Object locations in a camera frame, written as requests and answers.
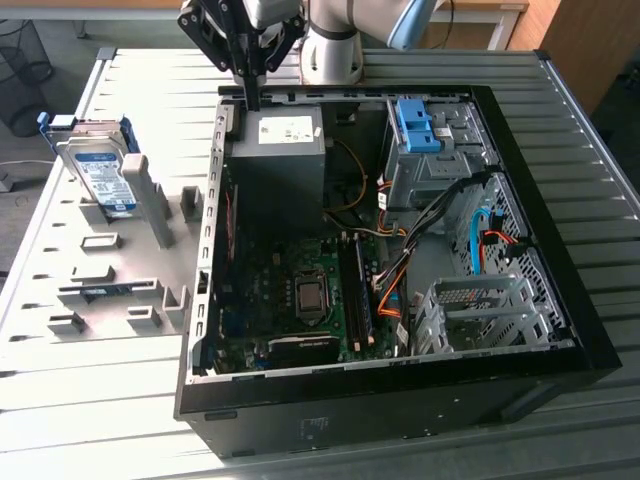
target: white sticker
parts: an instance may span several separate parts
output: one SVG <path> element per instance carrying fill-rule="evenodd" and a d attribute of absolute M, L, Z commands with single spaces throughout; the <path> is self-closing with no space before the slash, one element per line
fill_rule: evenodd
<path fill-rule="evenodd" d="M 453 134 L 451 133 L 451 129 L 449 127 L 444 128 L 434 128 L 433 133 L 436 134 L 436 137 L 450 137 L 453 138 Z"/>
<path fill-rule="evenodd" d="M 131 187 L 120 174 L 120 163 L 113 153 L 76 153 L 78 167 L 87 186 L 110 217 L 130 217 L 136 208 Z"/>
<path fill-rule="evenodd" d="M 313 142 L 313 122 L 307 117 L 265 117 L 258 123 L 258 143 Z"/>
<path fill-rule="evenodd" d="M 406 347 L 407 342 L 409 341 L 409 334 L 407 333 L 407 329 L 404 328 L 401 323 L 398 323 L 398 328 L 396 328 L 396 336 L 398 337 L 398 340 L 400 340 Z"/>
<path fill-rule="evenodd" d="M 378 208 L 380 210 L 387 209 L 387 194 L 383 192 L 378 192 Z"/>

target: green motherboard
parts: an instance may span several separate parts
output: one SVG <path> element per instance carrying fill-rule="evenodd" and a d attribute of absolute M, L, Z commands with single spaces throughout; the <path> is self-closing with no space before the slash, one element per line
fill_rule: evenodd
<path fill-rule="evenodd" d="M 339 237 L 304 239 L 272 245 L 249 243 L 238 284 L 243 292 L 236 302 L 225 305 L 221 318 L 223 371 L 247 372 L 276 368 L 269 361 L 268 343 L 294 338 L 328 338 L 335 345 L 335 362 L 389 358 L 393 349 L 393 325 L 375 315 L 374 302 L 366 305 L 371 330 L 366 342 L 350 338 L 346 312 L 350 307 L 344 272 L 341 272 Z M 375 239 L 358 238 L 359 263 L 366 284 L 378 272 Z"/>

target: white cable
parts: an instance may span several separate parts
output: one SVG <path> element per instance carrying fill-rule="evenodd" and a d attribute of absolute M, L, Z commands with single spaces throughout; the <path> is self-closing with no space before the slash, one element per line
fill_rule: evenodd
<path fill-rule="evenodd" d="M 21 163 L 46 163 L 47 165 L 53 165 L 54 160 L 13 160 L 11 162 L 0 162 L 0 167 L 3 165 L 18 165 Z"/>

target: ram slot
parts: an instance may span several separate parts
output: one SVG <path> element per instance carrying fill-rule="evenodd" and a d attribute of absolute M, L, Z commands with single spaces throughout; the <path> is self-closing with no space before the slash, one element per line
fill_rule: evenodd
<path fill-rule="evenodd" d="M 338 242 L 338 261 L 347 340 L 349 348 L 355 352 L 359 352 L 365 346 L 373 343 L 368 290 L 360 261 L 358 242 L 357 237 L 354 239 L 346 236 Z"/>

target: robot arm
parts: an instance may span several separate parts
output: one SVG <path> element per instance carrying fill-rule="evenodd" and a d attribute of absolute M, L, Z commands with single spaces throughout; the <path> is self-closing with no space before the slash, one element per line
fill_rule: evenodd
<path fill-rule="evenodd" d="M 391 48 L 412 48 L 443 1 L 309 0 L 303 80 L 357 82 L 364 63 L 358 31 Z M 267 71 L 278 69 L 305 32 L 300 0 L 187 0 L 178 23 L 218 69 L 233 72 L 244 86 L 249 110 L 260 109 L 259 88 Z"/>
<path fill-rule="evenodd" d="M 188 0 L 178 24 L 219 70 L 233 72 L 249 110 L 260 109 L 267 70 L 275 72 L 304 34 L 299 0 Z"/>

